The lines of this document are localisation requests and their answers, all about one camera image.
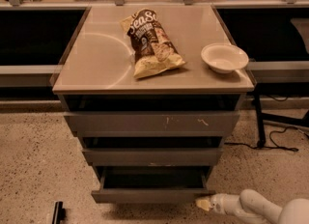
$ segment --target white bowl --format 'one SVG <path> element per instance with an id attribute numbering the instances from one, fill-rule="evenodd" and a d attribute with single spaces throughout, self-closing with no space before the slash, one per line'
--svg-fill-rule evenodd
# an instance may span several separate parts
<path id="1" fill-rule="evenodd" d="M 239 47 L 227 43 L 212 43 L 201 52 L 202 58 L 212 70 L 229 73 L 247 66 L 248 55 Z"/>

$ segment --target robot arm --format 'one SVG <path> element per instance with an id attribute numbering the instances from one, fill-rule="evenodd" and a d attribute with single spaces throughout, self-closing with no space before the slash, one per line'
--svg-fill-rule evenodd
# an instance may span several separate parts
<path id="1" fill-rule="evenodd" d="M 203 210 L 236 216 L 248 224 L 309 223 L 309 200 L 292 200 L 282 209 L 251 189 L 243 190 L 240 195 L 216 194 L 197 199 L 196 205 Z"/>

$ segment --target speckled floor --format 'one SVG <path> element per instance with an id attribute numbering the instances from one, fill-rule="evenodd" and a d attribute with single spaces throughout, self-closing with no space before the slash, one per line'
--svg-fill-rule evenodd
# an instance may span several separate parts
<path id="1" fill-rule="evenodd" d="M 301 118 L 304 108 L 272 110 Z M 255 112 L 240 111 L 230 142 L 256 145 Z M 281 126 L 266 125 L 267 135 Z M 298 153 L 225 146 L 211 173 L 210 189 L 239 194 L 252 188 L 280 206 L 293 198 L 309 198 L 309 140 L 297 130 L 274 135 Z M 55 201 L 67 210 L 64 223 L 211 223 L 239 224 L 234 217 L 206 213 L 186 205 L 96 204 L 90 192 L 98 181 L 57 102 L 0 103 L 0 223 L 51 223 Z"/>

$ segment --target crumpled snack bag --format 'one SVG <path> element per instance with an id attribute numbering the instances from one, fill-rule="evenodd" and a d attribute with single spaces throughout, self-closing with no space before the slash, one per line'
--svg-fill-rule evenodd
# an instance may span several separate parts
<path id="1" fill-rule="evenodd" d="M 130 36 L 135 51 L 136 79 L 179 68 L 185 64 L 157 21 L 155 11 L 143 9 L 122 20 L 121 26 Z"/>

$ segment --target desk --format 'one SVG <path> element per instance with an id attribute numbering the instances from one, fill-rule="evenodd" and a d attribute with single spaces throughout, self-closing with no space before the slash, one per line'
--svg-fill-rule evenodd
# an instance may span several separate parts
<path id="1" fill-rule="evenodd" d="M 135 80 L 119 21 L 141 5 L 93 6 L 53 92 L 101 182 L 98 203 L 193 202 L 254 86 L 245 70 L 218 74 L 203 46 L 229 40 L 209 5 L 150 6 L 186 60 L 178 70 Z"/>

